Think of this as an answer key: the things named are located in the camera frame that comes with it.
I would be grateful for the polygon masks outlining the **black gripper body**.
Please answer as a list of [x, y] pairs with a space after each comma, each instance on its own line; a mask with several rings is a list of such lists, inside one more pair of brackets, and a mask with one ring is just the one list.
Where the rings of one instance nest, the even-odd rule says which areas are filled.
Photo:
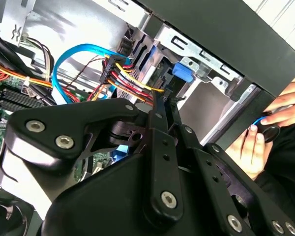
[[166, 155], [127, 157], [65, 190], [44, 236], [223, 236], [199, 177]]

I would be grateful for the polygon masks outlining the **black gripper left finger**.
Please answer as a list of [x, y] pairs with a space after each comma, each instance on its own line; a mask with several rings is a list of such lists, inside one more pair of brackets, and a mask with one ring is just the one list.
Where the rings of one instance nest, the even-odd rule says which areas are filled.
[[75, 164], [93, 154], [125, 144], [133, 148], [127, 157], [166, 155], [177, 161], [171, 130], [180, 123], [176, 102], [160, 95], [147, 113], [123, 98], [17, 111], [7, 124], [4, 154], [25, 164], [29, 175], [13, 178], [34, 194], [22, 194], [20, 186], [11, 191], [45, 220], [56, 198], [79, 184], [68, 185]]

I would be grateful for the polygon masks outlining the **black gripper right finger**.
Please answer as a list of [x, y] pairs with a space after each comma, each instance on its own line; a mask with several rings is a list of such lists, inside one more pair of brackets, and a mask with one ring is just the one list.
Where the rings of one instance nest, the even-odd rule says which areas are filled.
[[295, 124], [283, 128], [255, 180], [218, 146], [201, 147], [184, 126], [175, 129], [179, 161], [199, 177], [224, 236], [295, 236]]

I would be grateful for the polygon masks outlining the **person's left hand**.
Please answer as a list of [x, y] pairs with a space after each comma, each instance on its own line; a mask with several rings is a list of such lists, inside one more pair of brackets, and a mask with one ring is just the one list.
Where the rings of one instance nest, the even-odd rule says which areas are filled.
[[251, 125], [227, 148], [226, 154], [252, 179], [264, 171], [273, 143]]

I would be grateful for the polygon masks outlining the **person's right hand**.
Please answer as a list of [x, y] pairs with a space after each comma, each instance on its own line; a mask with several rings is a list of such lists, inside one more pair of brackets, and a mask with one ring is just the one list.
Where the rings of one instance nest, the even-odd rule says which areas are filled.
[[280, 127], [295, 124], [295, 78], [265, 110], [272, 111], [285, 106], [287, 106], [286, 109], [262, 119], [261, 124], [276, 123]]

